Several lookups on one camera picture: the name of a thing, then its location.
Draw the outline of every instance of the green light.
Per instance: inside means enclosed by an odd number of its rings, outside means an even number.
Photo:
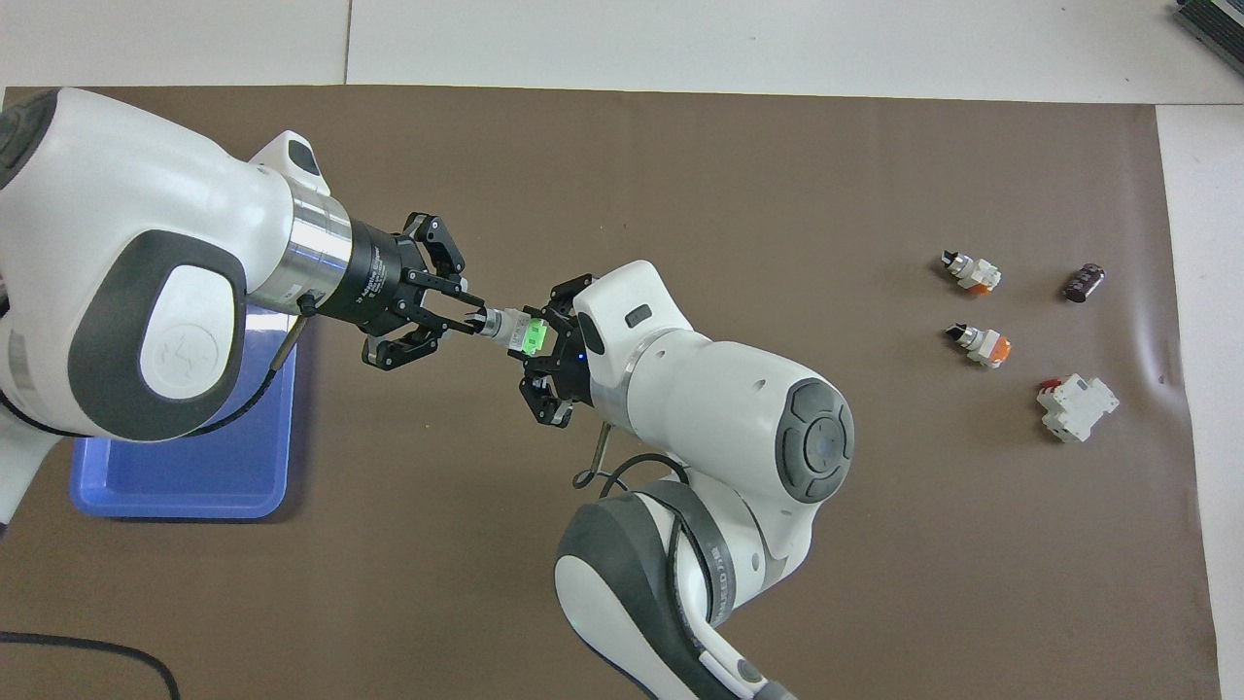
[[[522,336],[522,354],[535,358],[540,348],[544,347],[544,338],[547,333],[549,326],[544,318],[531,318],[531,322],[527,323],[527,331]]]

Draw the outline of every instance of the brown mat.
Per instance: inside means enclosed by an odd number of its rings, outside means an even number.
[[[494,305],[647,257],[698,329],[837,384],[855,469],[802,569],[724,628],[800,698],[1219,696],[1152,107],[108,92],[241,158],[301,132],[352,215],[443,215]],[[998,291],[958,290],[944,246],[996,262]],[[1086,261],[1108,279],[1062,301]],[[970,366],[940,336],[955,321],[1008,333],[1011,359]],[[62,445],[0,545],[0,625],[139,647],[187,698],[637,698],[552,592],[591,410],[535,425],[488,341],[382,374],[353,327],[312,325],[296,512],[90,520]],[[1074,372],[1122,402],[1085,445],[1035,403]],[[160,696],[82,653],[0,649],[0,674],[5,698]]]

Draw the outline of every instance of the electrical component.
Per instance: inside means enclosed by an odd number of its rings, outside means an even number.
[[[968,352],[968,359],[985,368],[996,369],[1010,356],[1010,339],[996,329],[982,331],[968,323],[954,323],[945,333]]]
[[[549,333],[549,323],[544,318],[531,317],[531,313],[518,308],[484,308],[483,313],[473,313],[466,320],[481,323],[480,334],[529,358],[540,352]]]
[[[1092,426],[1118,408],[1106,383],[1097,378],[1085,382],[1077,374],[1041,383],[1036,402],[1045,408],[1041,423],[1064,443],[1088,440]]]
[[[1106,270],[1095,262],[1085,262],[1082,267],[1071,275],[1071,281],[1062,287],[1062,295],[1076,303],[1084,303],[1085,298],[1097,288],[1101,280],[1106,279]]]
[[[952,275],[959,277],[959,286],[972,293],[989,293],[1003,280],[1003,272],[989,260],[974,259],[963,252],[942,252],[942,264]]]

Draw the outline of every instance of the silver metal ring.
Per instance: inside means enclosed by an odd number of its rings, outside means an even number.
[[[350,215],[340,201],[286,178],[294,199],[290,240],[276,269],[250,298],[261,306],[299,313],[297,300],[310,293],[318,306],[341,283],[350,262]]]
[[[626,430],[627,433],[634,433],[634,426],[631,425],[631,413],[627,410],[626,400],[627,394],[631,392],[631,375],[634,374],[636,366],[639,364],[639,358],[647,352],[648,347],[664,337],[667,333],[675,329],[685,329],[678,327],[666,327],[652,332],[639,341],[634,346],[631,357],[627,358],[626,369],[622,371],[622,382],[617,387],[603,387],[597,384],[595,379],[588,382],[588,389],[592,393],[592,408],[596,409],[605,420]]]

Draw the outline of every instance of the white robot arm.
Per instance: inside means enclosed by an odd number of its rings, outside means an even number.
[[[292,132],[241,162],[80,90],[0,112],[0,533],[60,438],[204,430],[236,380],[244,302],[356,323],[363,362],[386,371],[449,329],[519,337],[519,313],[485,310],[464,266],[437,216],[399,234],[348,216]],[[428,291],[479,312],[438,316]],[[791,698],[715,627],[807,555],[850,469],[842,395],[695,332],[646,261],[559,285],[532,315],[559,333],[540,358],[510,342],[536,420],[593,405],[679,475],[573,517],[555,578],[575,632],[652,696]]]
[[[399,235],[350,218],[294,132],[243,162],[81,90],[0,112],[0,532],[58,438],[208,421],[238,377],[246,301],[357,323],[364,362],[392,369],[474,331],[422,307],[428,288],[483,303],[463,266],[435,216]],[[381,339],[409,322],[413,337]]]
[[[851,466],[846,400],[802,366],[692,329],[643,260],[570,280],[526,311],[561,333],[549,362],[525,363],[525,395],[545,388],[529,398],[537,420],[564,426],[565,404],[591,404],[680,477],[575,515],[555,568],[571,627],[649,696],[794,698],[715,628],[804,562]]]

